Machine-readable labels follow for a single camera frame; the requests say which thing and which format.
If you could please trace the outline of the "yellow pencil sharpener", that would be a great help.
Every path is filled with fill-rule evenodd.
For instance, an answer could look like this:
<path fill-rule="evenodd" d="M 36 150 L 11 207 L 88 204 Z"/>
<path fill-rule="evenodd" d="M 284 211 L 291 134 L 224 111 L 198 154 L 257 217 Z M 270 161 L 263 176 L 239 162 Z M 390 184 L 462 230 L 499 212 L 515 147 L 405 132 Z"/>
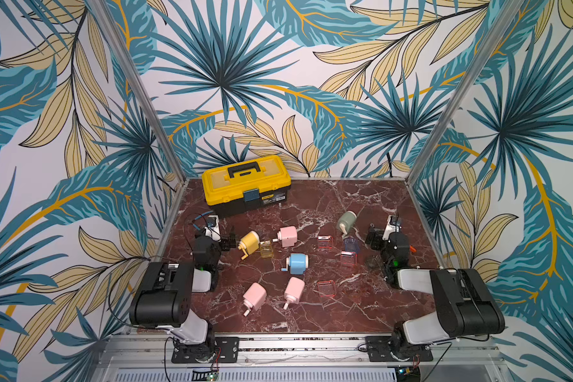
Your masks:
<path fill-rule="evenodd" d="M 255 231 L 251 231 L 243 236 L 237 245 L 237 248 L 243 253 L 241 259 L 247 259 L 248 256 L 257 251 L 259 249 L 259 243 L 260 238 L 258 233 Z"/>

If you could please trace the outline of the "yellow transparent tray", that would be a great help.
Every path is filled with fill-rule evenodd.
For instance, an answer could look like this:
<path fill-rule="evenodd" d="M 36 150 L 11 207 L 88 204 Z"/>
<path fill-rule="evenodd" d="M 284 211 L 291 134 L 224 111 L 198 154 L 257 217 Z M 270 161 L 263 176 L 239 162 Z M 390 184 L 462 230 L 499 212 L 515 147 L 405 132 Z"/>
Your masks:
<path fill-rule="evenodd" d="M 272 259 L 274 257 L 271 240 L 259 243 L 259 255 L 262 259 Z"/>

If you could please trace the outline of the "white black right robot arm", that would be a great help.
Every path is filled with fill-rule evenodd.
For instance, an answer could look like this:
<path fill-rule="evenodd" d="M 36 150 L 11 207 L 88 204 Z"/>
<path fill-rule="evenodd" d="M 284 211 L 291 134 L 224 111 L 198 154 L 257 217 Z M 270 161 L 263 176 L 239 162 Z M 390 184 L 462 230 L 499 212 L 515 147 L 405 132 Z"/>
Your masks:
<path fill-rule="evenodd" d="M 393 348 L 424 347 L 459 338 L 480 341 L 505 330 L 504 315 L 478 271 L 422 269 L 409 264 L 414 249 L 401 231 L 398 216 L 391 215 L 383 229 L 370 224 L 365 244 L 379 252 L 385 283 L 401 291 L 428 294 L 435 304 L 433 312 L 395 325 Z"/>

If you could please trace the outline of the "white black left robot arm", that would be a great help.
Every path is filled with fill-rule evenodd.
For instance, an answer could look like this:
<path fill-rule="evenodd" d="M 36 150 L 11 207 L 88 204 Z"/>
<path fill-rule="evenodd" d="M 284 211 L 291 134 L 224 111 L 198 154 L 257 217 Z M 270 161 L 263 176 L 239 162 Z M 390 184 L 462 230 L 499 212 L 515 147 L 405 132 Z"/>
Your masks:
<path fill-rule="evenodd" d="M 215 213 L 199 216 L 192 259 L 180 263 L 152 262 L 129 308 L 132 326 L 158 329 L 182 347 L 215 346 L 211 324 L 191 308 L 193 294 L 214 291 L 219 280 L 221 255 L 235 247 L 235 237 L 223 237 Z"/>

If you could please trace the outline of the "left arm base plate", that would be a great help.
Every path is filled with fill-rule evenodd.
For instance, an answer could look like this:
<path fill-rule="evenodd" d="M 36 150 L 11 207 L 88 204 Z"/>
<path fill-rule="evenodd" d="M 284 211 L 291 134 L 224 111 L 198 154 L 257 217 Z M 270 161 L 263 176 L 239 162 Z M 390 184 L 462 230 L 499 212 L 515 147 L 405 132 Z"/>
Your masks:
<path fill-rule="evenodd" d="M 175 345 L 171 362 L 173 364 L 219 364 L 237 363 L 239 337 L 209 337 L 199 345 Z"/>

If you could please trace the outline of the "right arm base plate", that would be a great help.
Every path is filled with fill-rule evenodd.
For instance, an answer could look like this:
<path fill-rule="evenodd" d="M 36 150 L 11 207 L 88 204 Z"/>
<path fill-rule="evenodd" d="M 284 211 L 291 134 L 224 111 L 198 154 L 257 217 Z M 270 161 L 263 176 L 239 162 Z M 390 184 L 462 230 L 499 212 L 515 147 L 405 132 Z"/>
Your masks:
<path fill-rule="evenodd" d="M 427 362 L 433 360 L 428 345 L 412 345 L 392 336 L 368 336 L 364 346 L 370 362 Z"/>

